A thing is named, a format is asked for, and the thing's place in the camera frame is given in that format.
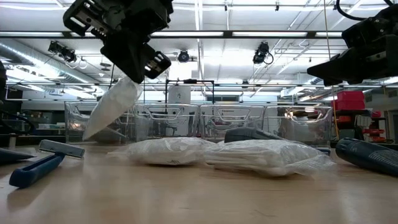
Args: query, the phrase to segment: gray object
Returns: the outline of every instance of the gray object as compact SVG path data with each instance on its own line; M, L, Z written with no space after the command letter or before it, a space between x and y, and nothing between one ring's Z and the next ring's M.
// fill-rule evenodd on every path
M85 150L80 147L50 140L42 140L39 144L39 150L53 153L61 153L66 156L73 156L80 159L83 158L85 154Z
M281 138L279 136L276 136L275 134L271 134L265 131L261 131L256 128L247 128L247 127L242 127L242 128L233 128L227 130L225 134L225 143L228 142L235 142L235 141L244 141L244 140L286 140L284 138Z

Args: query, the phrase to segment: white container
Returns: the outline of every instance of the white container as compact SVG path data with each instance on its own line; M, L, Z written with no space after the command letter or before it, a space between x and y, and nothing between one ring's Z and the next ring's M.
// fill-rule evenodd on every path
M136 104L133 109L136 141L196 137L198 112L196 105Z
M220 142L231 128L262 129L264 106L202 105L200 106L200 135L207 141Z
M102 131L83 141L90 114L97 103L65 102L65 137L69 144L127 144L133 140L131 110Z
M268 106L264 130L314 147L330 147L332 109L328 106Z

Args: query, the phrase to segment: security camera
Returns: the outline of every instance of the security camera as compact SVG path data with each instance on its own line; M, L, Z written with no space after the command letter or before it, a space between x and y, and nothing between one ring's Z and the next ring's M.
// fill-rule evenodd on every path
M178 55L178 61L181 63L189 61L189 54L187 50L181 50L180 54Z

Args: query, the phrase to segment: plastic wrap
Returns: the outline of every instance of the plastic wrap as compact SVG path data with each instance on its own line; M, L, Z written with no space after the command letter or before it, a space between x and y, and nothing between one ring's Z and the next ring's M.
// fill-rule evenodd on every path
M134 105L141 93L142 87L129 77L120 79L95 106L83 134L83 140L92 137L120 117Z
M285 140L247 140L207 146L205 161L216 169L254 170L270 176L316 175L335 168L335 163L324 153Z
M213 144L200 138L152 139L130 144L112 154L127 155L137 163L177 166L202 161L204 146Z

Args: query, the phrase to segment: ceiling beam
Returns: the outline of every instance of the ceiling beam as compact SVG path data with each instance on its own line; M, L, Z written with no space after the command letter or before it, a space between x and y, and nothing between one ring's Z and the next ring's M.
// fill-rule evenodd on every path
M329 39L341 39L341 31L329 31ZM154 32L152 39L307 39L325 40L324 30L168 30ZM97 39L70 31L0 31L0 39Z

